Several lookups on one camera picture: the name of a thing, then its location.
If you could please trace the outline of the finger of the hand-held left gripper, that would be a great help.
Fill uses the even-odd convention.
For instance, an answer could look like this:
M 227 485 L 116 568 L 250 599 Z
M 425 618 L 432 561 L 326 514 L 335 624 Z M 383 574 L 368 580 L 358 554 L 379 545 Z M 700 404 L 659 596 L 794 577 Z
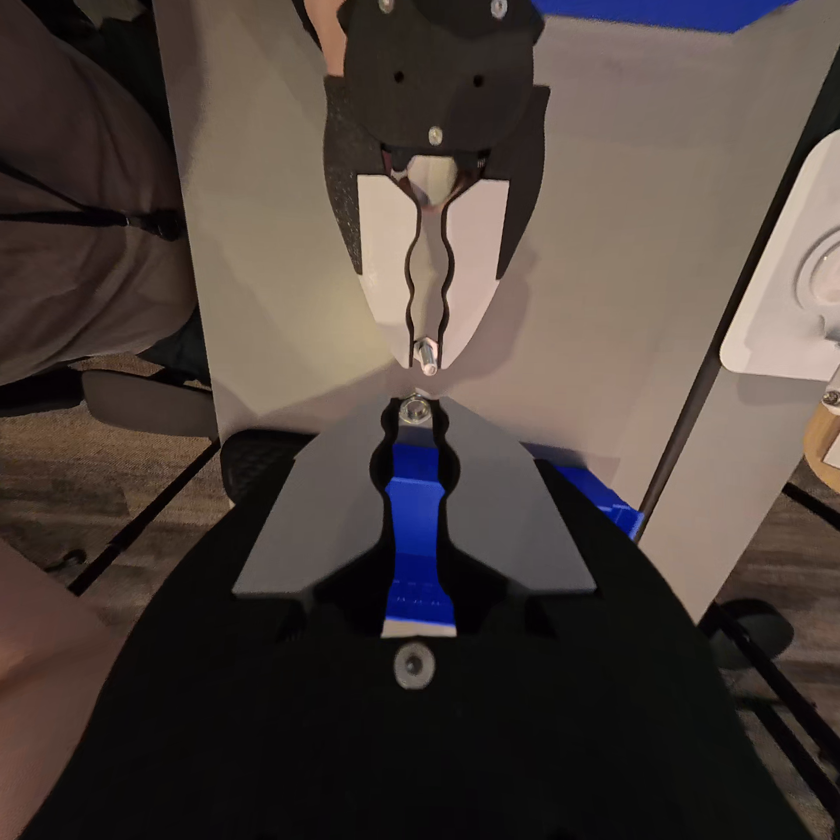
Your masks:
M 442 370 L 452 367 L 472 340 L 497 292 L 508 193 L 508 181 L 481 178 L 444 209 L 450 270 L 437 340 Z
M 414 196 L 387 175 L 358 175 L 356 182 L 360 285 L 393 358 L 402 368 L 410 368 L 414 361 L 414 287 L 409 266 L 420 231 L 420 208 Z

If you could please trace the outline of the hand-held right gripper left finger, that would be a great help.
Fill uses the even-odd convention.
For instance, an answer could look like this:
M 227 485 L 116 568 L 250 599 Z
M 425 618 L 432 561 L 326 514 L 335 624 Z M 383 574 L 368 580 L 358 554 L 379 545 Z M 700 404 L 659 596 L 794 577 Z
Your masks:
M 371 460 L 385 441 L 378 395 L 327 427 L 294 466 L 248 554 L 232 593 L 306 601 L 331 574 L 375 546 L 384 521 Z

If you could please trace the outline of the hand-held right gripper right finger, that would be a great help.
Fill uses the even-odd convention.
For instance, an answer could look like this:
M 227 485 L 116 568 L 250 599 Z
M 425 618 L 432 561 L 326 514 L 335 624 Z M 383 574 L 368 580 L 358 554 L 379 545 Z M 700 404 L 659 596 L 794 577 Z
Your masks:
M 448 396 L 434 420 L 446 531 L 516 589 L 589 595 L 595 579 L 519 441 Z

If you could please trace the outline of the blue plastic bin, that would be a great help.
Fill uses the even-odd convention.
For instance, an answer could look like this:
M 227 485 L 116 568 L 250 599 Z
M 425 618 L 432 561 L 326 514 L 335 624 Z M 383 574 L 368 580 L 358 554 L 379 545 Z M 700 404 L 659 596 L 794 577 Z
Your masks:
M 386 486 L 395 537 L 395 574 L 383 637 L 457 634 L 454 607 L 437 574 L 438 511 L 444 487 L 433 447 L 394 444 Z
M 544 16 L 730 35 L 792 1 L 535 1 Z

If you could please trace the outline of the person's right forearm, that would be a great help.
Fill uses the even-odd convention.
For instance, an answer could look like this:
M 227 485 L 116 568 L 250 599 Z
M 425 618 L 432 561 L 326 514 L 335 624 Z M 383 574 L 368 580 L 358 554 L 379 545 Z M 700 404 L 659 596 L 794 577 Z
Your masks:
M 66 768 L 123 641 L 1 541 L 1 838 L 17 838 Z

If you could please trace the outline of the person's left hand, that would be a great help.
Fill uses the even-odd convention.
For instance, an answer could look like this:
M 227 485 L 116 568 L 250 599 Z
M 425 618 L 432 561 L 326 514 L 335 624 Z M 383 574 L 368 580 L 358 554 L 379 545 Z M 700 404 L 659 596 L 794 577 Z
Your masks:
M 304 7 L 318 38 L 327 74 L 343 76 L 347 38 L 340 21 L 339 10 L 343 1 L 305 1 Z

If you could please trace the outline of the black pole stand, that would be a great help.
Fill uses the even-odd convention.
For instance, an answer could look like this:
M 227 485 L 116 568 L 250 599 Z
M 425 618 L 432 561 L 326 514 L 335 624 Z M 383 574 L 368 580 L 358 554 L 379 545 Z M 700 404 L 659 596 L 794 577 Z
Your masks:
M 786 758 L 831 818 L 837 837 L 838 734 L 776 664 L 793 643 L 793 626 L 767 602 L 741 599 L 712 603 L 699 629 L 721 671 L 752 671 L 767 686 L 769 696 L 735 692 L 736 708 L 750 714 Z

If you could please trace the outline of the white board stand base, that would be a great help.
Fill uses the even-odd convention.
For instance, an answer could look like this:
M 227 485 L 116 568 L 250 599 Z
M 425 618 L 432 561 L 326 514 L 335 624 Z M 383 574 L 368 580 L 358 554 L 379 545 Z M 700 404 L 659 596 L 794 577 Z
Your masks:
M 828 383 L 839 362 L 839 131 L 806 156 L 719 356 L 732 373 Z

